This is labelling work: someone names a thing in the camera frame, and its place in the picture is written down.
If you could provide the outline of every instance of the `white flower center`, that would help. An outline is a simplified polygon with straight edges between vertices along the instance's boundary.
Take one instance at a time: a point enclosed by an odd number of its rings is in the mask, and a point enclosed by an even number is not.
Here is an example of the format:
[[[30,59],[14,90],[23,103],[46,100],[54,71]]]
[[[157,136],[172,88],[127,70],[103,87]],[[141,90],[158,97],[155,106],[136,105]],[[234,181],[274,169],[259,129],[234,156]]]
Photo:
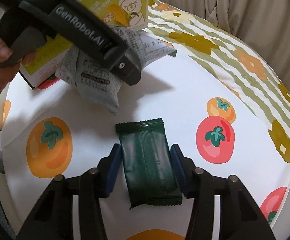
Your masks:
[[[279,147],[280,151],[283,153],[283,154],[286,154],[286,147],[283,146],[282,144],[280,145]]]

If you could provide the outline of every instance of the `beige curtain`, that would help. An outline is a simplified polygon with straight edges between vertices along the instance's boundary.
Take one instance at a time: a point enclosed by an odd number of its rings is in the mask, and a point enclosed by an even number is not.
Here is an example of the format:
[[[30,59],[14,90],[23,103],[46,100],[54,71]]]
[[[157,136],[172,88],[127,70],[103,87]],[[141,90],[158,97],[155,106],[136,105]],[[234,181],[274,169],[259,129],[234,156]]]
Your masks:
[[[161,0],[232,33],[258,52],[290,91],[290,0]]]

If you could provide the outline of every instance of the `cartoon bear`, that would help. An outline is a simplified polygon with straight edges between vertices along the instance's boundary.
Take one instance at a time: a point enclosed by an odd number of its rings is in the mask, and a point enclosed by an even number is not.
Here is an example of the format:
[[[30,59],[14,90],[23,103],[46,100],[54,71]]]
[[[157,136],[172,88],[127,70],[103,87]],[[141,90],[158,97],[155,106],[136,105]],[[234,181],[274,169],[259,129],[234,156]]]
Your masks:
[[[118,5],[130,15],[129,25],[140,25],[145,23],[143,14],[141,13],[141,0],[119,0]]]

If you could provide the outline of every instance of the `colorful packet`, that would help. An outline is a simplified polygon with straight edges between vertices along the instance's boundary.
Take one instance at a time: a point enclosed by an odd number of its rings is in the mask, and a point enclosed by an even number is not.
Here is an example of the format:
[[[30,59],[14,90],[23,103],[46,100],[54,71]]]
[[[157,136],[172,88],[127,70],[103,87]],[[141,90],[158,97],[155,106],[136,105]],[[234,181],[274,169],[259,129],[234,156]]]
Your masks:
[[[109,26],[128,43],[131,49],[125,56],[140,71],[166,55],[176,56],[176,49],[173,46],[145,32],[135,32],[117,25]],[[55,76],[75,86],[87,102],[102,104],[116,115],[119,109],[117,93],[123,81],[101,67],[84,51],[73,45],[58,66]]]
[[[131,208],[182,204],[172,169],[164,122],[154,119],[116,125]]]

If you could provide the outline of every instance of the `red tomato print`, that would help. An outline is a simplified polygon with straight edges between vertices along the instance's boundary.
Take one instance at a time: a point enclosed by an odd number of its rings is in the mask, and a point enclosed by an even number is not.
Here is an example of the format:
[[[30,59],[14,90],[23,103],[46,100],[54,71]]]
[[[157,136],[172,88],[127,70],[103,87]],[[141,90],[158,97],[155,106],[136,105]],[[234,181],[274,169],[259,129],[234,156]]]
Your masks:
[[[234,129],[220,116],[207,117],[197,129],[197,149],[199,154],[210,163],[228,162],[234,151],[234,142]]]
[[[38,86],[38,89],[43,90],[49,88],[51,85],[55,84],[59,78],[55,76],[55,74],[51,75],[48,79],[46,79],[42,84]]]
[[[260,210],[264,214],[268,223],[270,224],[274,219],[278,209],[283,201],[287,188],[280,187],[268,195],[260,206]]]

